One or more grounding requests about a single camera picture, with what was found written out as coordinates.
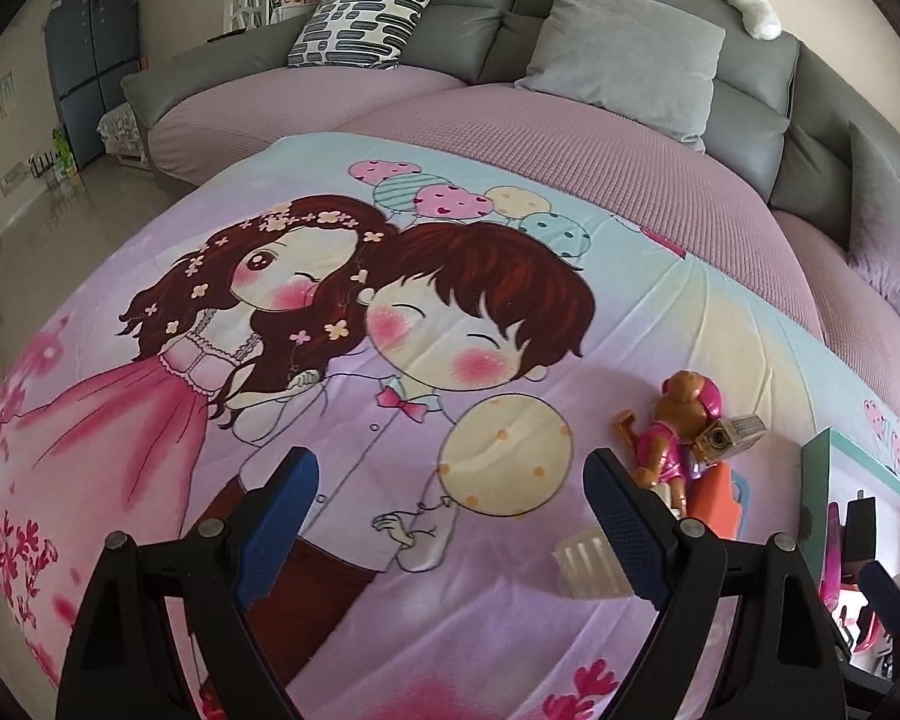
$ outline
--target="tile floor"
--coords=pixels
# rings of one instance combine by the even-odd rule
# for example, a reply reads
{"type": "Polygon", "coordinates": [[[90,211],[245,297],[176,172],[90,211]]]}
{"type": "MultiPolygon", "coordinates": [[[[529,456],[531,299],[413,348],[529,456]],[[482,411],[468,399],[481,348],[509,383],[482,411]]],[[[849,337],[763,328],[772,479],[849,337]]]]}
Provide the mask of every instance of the tile floor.
{"type": "MultiPolygon", "coordinates": [[[[45,193],[0,243],[0,381],[29,337],[96,267],[173,204],[149,172],[101,157],[45,193]]],[[[0,591],[0,674],[34,720],[55,692],[26,649],[0,591]]]]}

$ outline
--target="hand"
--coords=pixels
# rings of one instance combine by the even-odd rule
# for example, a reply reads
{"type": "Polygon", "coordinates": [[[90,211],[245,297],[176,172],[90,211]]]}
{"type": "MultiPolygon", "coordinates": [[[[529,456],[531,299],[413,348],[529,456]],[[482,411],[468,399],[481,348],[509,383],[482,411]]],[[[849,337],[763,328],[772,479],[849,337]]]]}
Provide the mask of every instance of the hand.
{"type": "Polygon", "coordinates": [[[415,542],[413,534],[407,533],[407,529],[403,527],[399,514],[381,514],[375,517],[372,525],[377,531],[388,531],[394,541],[402,544],[401,549],[409,549],[415,542]]]}
{"type": "Polygon", "coordinates": [[[298,373],[293,376],[292,379],[288,382],[287,390],[284,392],[283,397],[280,400],[287,399],[289,400],[294,395],[300,394],[300,392],[307,391],[311,386],[317,384],[320,380],[320,374],[317,370],[305,370],[303,373],[298,373]]]}

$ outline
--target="patterned pillow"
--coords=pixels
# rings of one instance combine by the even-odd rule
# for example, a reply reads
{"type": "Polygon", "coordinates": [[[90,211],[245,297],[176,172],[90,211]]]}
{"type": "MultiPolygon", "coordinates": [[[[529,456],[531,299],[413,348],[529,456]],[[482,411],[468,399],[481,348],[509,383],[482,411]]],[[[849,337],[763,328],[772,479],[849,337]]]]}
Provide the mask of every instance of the patterned pillow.
{"type": "Polygon", "coordinates": [[[321,0],[290,50],[289,67],[396,67],[430,0],[321,0]]]}

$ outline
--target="gray sofa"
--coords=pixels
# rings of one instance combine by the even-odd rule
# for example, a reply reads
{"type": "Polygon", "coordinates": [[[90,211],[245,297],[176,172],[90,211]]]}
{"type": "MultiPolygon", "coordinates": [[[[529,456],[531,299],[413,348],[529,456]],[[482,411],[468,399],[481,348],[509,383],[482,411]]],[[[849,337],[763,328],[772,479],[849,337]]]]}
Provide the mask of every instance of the gray sofa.
{"type": "MultiPolygon", "coordinates": [[[[640,159],[601,151],[600,128],[619,119],[614,114],[509,88],[524,76],[553,0],[433,0],[402,67],[387,73],[286,69],[290,46],[308,18],[302,16],[198,47],[168,66],[127,76],[124,88],[151,165],[178,194],[282,135],[343,129],[494,162],[655,225],[825,341],[900,415],[900,321],[852,274],[844,252],[850,229],[848,123],[868,133],[899,174],[900,135],[793,35],[756,41],[721,0],[658,1],[727,30],[703,135],[706,157],[688,162],[669,145],[653,146],[672,155],[655,156],[653,170],[673,169],[692,179],[700,189],[696,196],[704,198],[669,211],[652,191],[645,191],[644,203],[639,196],[624,202],[614,196],[615,185],[581,179],[587,167],[574,163],[572,175],[564,165],[586,152],[597,175],[613,160],[629,170],[640,159]],[[516,94],[521,97],[511,104],[516,94]],[[499,98],[509,119],[487,116],[478,98],[499,98]],[[549,132],[554,117],[564,119],[562,140],[549,132]],[[567,124],[572,119],[580,120],[579,132],[567,124]],[[450,129],[458,132],[456,140],[444,137],[442,130],[450,129]],[[508,151],[497,148],[501,141],[511,144],[508,151]],[[568,149],[566,159],[520,154],[518,144],[530,142],[541,153],[568,149]],[[739,186],[728,194],[725,186],[717,191],[713,182],[722,179],[704,176],[717,167],[711,160],[732,172],[727,180],[739,186]]],[[[639,125],[628,125],[636,143],[643,137],[639,125]]]]}

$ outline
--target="pink dress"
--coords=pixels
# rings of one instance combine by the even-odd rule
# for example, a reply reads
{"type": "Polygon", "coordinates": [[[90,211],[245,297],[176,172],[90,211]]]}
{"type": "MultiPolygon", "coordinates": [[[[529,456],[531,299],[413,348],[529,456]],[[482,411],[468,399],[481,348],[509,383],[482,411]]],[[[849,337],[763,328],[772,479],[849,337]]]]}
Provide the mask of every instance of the pink dress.
{"type": "Polygon", "coordinates": [[[692,473],[689,469],[686,453],[680,447],[677,434],[663,422],[654,422],[649,428],[645,429],[636,440],[634,454],[639,466],[645,466],[653,450],[653,442],[656,439],[664,439],[667,442],[667,451],[663,458],[663,465],[660,466],[660,482],[669,482],[671,479],[691,479],[692,473]]]}
{"type": "Polygon", "coordinates": [[[213,347],[201,335],[213,313],[156,357],[0,422],[0,584],[55,683],[106,535],[179,535],[209,399],[259,343],[213,347]]]}

